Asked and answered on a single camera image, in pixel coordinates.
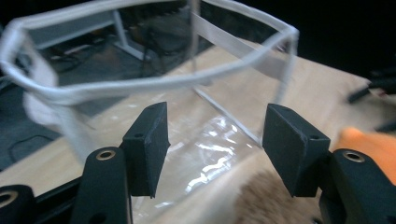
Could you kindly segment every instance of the orange object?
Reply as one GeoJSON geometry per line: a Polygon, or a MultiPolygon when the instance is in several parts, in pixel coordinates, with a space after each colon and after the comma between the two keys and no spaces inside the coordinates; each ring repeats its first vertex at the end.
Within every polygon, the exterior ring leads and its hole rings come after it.
{"type": "Polygon", "coordinates": [[[396,186],[396,137],[385,133],[363,133],[356,128],[341,131],[336,149],[354,149],[371,157],[396,186]]]}

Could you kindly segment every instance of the stuffed animal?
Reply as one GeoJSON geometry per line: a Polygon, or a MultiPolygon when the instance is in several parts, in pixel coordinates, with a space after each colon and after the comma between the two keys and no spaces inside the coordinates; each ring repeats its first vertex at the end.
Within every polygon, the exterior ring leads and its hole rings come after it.
{"type": "MultiPolygon", "coordinates": [[[[341,131],[338,148],[354,149],[375,160],[396,186],[396,137],[384,133],[363,133],[355,128],[341,131]]],[[[235,223],[320,223],[317,198],[291,198],[278,174],[254,175],[241,188],[235,202],[235,223]]]]}

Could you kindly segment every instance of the wire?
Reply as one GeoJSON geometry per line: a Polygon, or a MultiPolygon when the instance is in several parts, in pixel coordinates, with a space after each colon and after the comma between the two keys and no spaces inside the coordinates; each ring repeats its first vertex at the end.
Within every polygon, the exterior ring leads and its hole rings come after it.
{"type": "Polygon", "coordinates": [[[12,161],[13,163],[17,162],[18,160],[15,158],[15,155],[14,155],[12,149],[13,149],[16,145],[18,145],[18,144],[20,144],[20,143],[24,143],[24,142],[30,141],[30,140],[32,140],[32,139],[34,139],[34,138],[36,138],[36,137],[42,137],[42,138],[44,138],[44,139],[46,139],[46,140],[48,140],[48,141],[53,141],[53,140],[54,140],[53,138],[47,137],[47,136],[45,136],[45,135],[37,134],[37,135],[30,136],[30,137],[28,137],[28,138],[26,138],[26,139],[23,139],[23,140],[21,140],[21,141],[15,142],[15,143],[12,144],[9,148],[7,148],[8,156],[9,156],[9,158],[11,159],[11,161],[12,161]]]}

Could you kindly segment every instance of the clear plastic sheet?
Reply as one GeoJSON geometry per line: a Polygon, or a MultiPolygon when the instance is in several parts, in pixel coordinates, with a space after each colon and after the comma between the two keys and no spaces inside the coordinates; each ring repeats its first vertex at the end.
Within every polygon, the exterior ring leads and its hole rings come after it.
{"type": "MultiPolygon", "coordinates": [[[[156,198],[133,198],[134,223],[152,223],[260,148],[266,105],[286,90],[296,34],[232,1],[98,2],[110,9],[89,3],[56,24],[16,21],[10,29],[27,27],[14,81],[29,91],[30,117],[63,133],[80,158],[87,148],[118,146],[146,106],[168,103],[171,146],[156,198]],[[165,83],[172,78],[185,79],[165,83]]],[[[13,77],[4,42],[0,52],[13,77]]]]}

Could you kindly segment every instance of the brown fuzzy object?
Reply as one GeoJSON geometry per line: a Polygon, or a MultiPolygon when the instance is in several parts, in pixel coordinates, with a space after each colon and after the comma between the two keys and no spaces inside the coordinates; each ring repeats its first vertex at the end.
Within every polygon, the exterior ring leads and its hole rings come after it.
{"type": "Polygon", "coordinates": [[[241,188],[235,202],[238,224],[319,223],[317,198],[291,198],[279,175],[265,172],[254,175],[241,188]]]}

